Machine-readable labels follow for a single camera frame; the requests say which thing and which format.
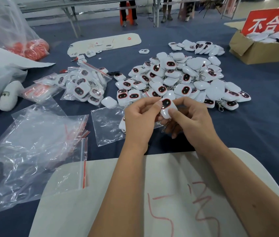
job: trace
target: metal table leg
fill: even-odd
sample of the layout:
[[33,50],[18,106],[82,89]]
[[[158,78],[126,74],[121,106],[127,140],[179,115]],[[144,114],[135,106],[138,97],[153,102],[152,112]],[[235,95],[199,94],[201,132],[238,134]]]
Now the metal table leg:
[[69,13],[68,8],[67,8],[67,7],[62,8],[62,10],[63,10],[63,11],[65,12],[65,14],[67,15],[67,17],[68,17],[68,19],[69,19],[69,21],[70,21],[71,27],[72,27],[72,29],[74,30],[75,36],[76,36],[76,38],[78,38],[76,29],[75,29],[74,24],[72,23],[71,15],[70,15],[70,13]]
[[71,7],[71,10],[72,10],[72,13],[74,15],[74,18],[76,20],[76,23],[77,23],[77,26],[78,26],[78,29],[79,29],[79,35],[81,36],[81,29],[80,29],[80,26],[79,26],[79,21],[78,21],[77,15],[76,15],[75,7]]
[[238,0],[238,3],[237,3],[236,8],[235,8],[235,11],[234,11],[234,13],[233,13],[233,15],[232,15],[232,19],[234,18],[235,13],[237,12],[237,9],[238,9],[238,6],[239,6],[239,4],[240,4],[240,1],[241,1],[241,0]]
[[227,8],[227,2],[228,2],[228,0],[224,0],[225,1],[225,7],[224,7],[224,10],[223,10],[223,12],[222,12],[222,16],[221,16],[221,19],[223,19],[223,16],[224,16],[224,14],[225,14],[225,12],[226,12],[226,8]]
[[156,26],[156,0],[153,0],[153,20],[154,20],[154,27]]
[[157,0],[157,27],[159,27],[159,8],[160,8],[161,0]]

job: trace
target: sneaker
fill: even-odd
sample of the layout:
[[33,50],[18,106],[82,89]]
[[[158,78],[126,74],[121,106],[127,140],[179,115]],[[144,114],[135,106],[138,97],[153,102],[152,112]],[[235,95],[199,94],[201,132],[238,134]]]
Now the sneaker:
[[165,23],[166,22],[166,16],[163,17],[163,19],[161,20],[161,23]]

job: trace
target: red sign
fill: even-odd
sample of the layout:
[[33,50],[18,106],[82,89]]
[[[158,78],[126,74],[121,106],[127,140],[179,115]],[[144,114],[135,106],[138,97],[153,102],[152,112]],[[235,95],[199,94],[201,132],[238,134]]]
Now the red sign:
[[279,31],[279,8],[251,11],[241,33],[246,36],[263,31]]

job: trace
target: orange stool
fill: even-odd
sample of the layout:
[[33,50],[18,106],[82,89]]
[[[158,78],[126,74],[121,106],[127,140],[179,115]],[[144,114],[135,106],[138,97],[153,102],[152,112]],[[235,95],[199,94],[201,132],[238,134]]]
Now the orange stool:
[[[127,1],[126,6],[130,7],[130,3]],[[129,21],[131,25],[133,25],[133,17],[132,17],[132,9],[127,10],[127,15],[126,15],[126,21]],[[122,13],[120,11],[120,24],[123,25],[123,20],[122,20]]]

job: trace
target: blue tablecloth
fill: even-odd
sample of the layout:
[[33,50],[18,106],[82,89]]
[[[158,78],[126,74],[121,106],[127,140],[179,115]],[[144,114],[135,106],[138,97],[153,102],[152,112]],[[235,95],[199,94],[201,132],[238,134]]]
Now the blue tablecloth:
[[[193,29],[186,27],[151,28],[134,31],[142,39],[137,46],[116,50],[103,51],[88,59],[88,63],[95,67],[106,67],[109,71],[121,71],[127,76],[132,67],[143,64],[158,52],[171,52],[169,42],[212,41],[224,47],[225,54],[220,56],[224,80],[232,81],[248,92],[252,101],[240,103],[235,111],[219,112],[217,108],[210,109],[215,129],[228,147],[243,149],[254,155],[269,171],[279,185],[279,63],[245,65],[228,52],[229,40],[235,29],[222,24],[194,25]],[[32,81],[52,72],[66,69],[75,65],[67,55],[68,46],[75,42],[62,42],[43,61],[56,62],[53,67],[29,70],[25,87]],[[148,55],[139,54],[140,49],[148,48]],[[109,82],[105,96],[116,98],[117,88],[115,80]],[[90,114],[97,107],[78,101],[59,100],[62,93],[55,96],[55,100],[67,115]],[[19,100],[17,107],[11,112],[0,111],[0,135],[12,123],[11,113],[19,111],[32,102]],[[116,158],[119,156],[124,141],[118,141],[102,147],[97,147],[92,126],[91,116],[87,123],[91,131],[88,136],[88,160]],[[183,135],[172,140],[169,136],[156,129],[149,142],[147,154],[161,154],[169,152],[192,151]],[[39,201],[19,204],[9,210],[0,212],[0,236],[28,236]]]

